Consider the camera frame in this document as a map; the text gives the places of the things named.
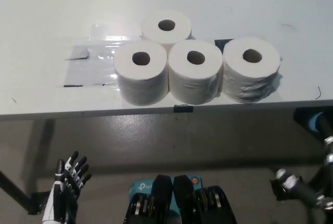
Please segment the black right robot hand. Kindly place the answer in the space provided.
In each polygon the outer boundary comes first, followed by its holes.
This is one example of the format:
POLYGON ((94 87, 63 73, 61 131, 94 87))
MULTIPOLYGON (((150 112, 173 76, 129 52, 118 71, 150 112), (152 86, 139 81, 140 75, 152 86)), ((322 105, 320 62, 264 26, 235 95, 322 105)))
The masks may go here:
MULTIPOLYGON (((326 188, 332 193, 332 134, 324 139, 326 156, 324 160, 324 175, 328 176, 326 188)), ((309 208, 319 208, 326 213, 332 213, 332 196, 316 193, 309 184, 303 182, 300 177, 288 173, 286 169, 280 168, 275 172, 276 180, 282 189, 289 195, 300 200, 309 208)))

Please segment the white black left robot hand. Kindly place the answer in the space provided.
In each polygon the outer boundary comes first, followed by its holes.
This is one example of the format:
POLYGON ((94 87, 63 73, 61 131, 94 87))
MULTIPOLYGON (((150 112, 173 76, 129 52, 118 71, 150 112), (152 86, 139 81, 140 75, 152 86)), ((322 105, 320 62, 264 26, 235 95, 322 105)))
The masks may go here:
POLYGON ((87 173, 87 157, 77 160, 78 156, 79 152, 74 151, 66 161, 58 160, 42 223, 76 223, 78 199, 92 177, 87 173))

